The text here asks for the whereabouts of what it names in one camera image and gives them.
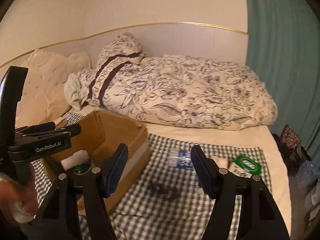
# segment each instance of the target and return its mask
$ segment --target brown stripe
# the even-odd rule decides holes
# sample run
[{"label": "brown stripe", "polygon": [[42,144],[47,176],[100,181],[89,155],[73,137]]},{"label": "brown stripe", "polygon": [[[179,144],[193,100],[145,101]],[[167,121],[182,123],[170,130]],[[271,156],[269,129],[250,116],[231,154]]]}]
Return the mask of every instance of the brown stripe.
[{"label": "brown stripe", "polygon": [[136,52],[136,53],[132,53],[130,55],[122,55],[122,54],[118,54],[118,55],[114,55],[109,57],[105,63],[102,64],[102,66],[100,67],[100,69],[98,70],[98,72],[96,73],[96,77],[94,78],[94,80],[91,81],[91,83],[89,84],[89,94],[88,94],[88,99],[92,98],[92,88],[94,86],[94,84],[96,83],[96,80],[98,78],[98,76],[100,75],[101,71],[105,68],[105,66],[107,66],[112,60],[114,60],[117,57],[129,57],[129,58],[134,58],[140,55],[142,51],[140,52]]},{"label": "brown stripe", "polygon": [[128,64],[128,63],[131,63],[129,60],[124,62],[124,63],[121,63],[119,66],[115,67],[110,73],[109,75],[107,76],[107,78],[104,80],[103,82],[103,85],[101,87],[101,90],[100,90],[100,93],[99,93],[99,102],[100,102],[100,105],[103,106],[103,103],[102,103],[102,99],[103,99],[103,96],[104,96],[104,93],[105,91],[107,90],[111,80],[115,77],[115,75],[118,73],[118,71],[120,69],[122,69],[122,67],[124,67],[124,65]]}]

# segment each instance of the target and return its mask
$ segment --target white bedsheet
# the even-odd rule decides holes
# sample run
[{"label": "white bedsheet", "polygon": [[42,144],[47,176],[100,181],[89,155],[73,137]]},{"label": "white bedsheet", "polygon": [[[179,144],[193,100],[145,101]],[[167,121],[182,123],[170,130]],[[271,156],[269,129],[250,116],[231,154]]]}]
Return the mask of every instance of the white bedsheet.
[{"label": "white bedsheet", "polygon": [[[95,109],[98,108],[85,106],[80,112],[74,109],[71,111],[87,115]],[[176,140],[239,148],[262,148],[269,168],[273,198],[282,214],[289,234],[291,233],[291,199],[287,167],[284,165],[276,142],[267,126],[260,125],[240,131],[182,128],[151,123],[146,123],[146,127],[149,133]]]}]

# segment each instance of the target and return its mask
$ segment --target teal curtain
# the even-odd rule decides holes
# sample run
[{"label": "teal curtain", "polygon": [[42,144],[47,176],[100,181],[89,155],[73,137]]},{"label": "teal curtain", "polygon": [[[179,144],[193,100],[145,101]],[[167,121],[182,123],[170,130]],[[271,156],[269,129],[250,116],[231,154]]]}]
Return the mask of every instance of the teal curtain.
[{"label": "teal curtain", "polygon": [[286,124],[320,166],[320,23],[305,0],[247,0],[247,65],[274,98]]}]

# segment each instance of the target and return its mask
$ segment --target checkered sheet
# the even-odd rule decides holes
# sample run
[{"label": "checkered sheet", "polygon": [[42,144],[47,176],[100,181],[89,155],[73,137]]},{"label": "checkered sheet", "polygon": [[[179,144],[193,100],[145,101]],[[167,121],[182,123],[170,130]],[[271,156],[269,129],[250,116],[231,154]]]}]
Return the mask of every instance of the checkered sheet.
[{"label": "checkered sheet", "polygon": [[[68,113],[68,125],[83,116]],[[172,148],[189,150],[194,144],[154,134],[148,134],[152,155],[141,176],[130,187],[118,206],[109,213],[117,239],[201,239],[209,221],[214,201],[199,191],[198,178],[193,169],[172,168],[168,156]],[[226,158],[229,163],[243,154],[262,165],[261,177],[271,192],[271,181],[266,160],[260,148],[235,148],[199,144],[207,157]],[[51,182],[41,160],[33,162],[36,190],[41,204]],[[175,188],[178,197],[154,194],[150,185]],[[239,225],[241,196],[236,196],[234,215],[228,239],[235,239]],[[83,240],[90,240],[86,219],[79,216]]]}]

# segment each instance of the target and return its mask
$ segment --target white pillow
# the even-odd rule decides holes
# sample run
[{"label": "white pillow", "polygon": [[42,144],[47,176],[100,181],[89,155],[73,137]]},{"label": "white pillow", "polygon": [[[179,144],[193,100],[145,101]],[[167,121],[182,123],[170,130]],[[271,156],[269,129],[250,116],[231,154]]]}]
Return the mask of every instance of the white pillow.
[{"label": "white pillow", "polygon": [[16,127],[54,121],[67,110],[63,83],[69,74],[90,69],[85,52],[65,57],[59,53],[36,49],[21,64],[28,68],[21,101],[17,106]]}]

